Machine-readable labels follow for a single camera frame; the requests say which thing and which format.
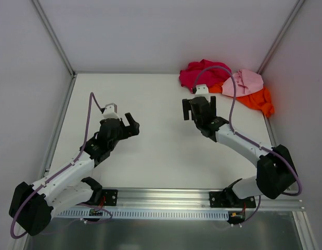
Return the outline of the magenta t shirt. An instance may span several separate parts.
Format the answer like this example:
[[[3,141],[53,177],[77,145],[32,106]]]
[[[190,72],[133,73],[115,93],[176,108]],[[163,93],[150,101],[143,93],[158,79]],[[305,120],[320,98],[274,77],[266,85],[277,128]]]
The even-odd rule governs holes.
[[[209,60],[201,60],[200,62],[190,62],[186,69],[179,73],[179,82],[181,87],[187,88],[192,93],[194,82],[199,73],[205,68],[212,66],[221,66],[231,73],[231,69],[222,62],[213,62]],[[230,75],[223,69],[209,69],[199,77],[197,85],[205,84],[210,93],[222,93],[224,82],[230,78]]]

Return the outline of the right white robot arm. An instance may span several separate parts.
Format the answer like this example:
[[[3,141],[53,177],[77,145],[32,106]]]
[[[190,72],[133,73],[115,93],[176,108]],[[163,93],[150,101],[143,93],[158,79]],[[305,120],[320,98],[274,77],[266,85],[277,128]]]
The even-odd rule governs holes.
[[[245,199],[259,195],[276,199],[285,195],[286,189],[294,183],[298,184],[298,193],[301,193],[302,186],[285,146],[265,146],[241,135],[228,120],[216,115],[214,96],[183,99],[182,106],[184,120],[193,120],[203,136],[231,148],[256,168],[255,176],[238,179],[224,188],[213,199],[212,206],[219,203],[221,207],[238,207]]]

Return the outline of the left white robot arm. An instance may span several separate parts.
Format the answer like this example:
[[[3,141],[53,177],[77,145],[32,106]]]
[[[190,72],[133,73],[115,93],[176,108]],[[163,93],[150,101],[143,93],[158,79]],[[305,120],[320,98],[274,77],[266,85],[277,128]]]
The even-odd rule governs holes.
[[[9,208],[13,219],[12,238],[23,237],[15,235],[16,224],[25,230],[25,234],[35,236],[62,211],[80,203],[99,203],[102,186],[90,177],[90,173],[110,156],[119,141],[139,135],[140,124],[130,113],[125,117],[127,126],[116,113],[107,115],[100,121],[99,131],[83,143],[69,163],[32,184],[21,182],[17,185]]]

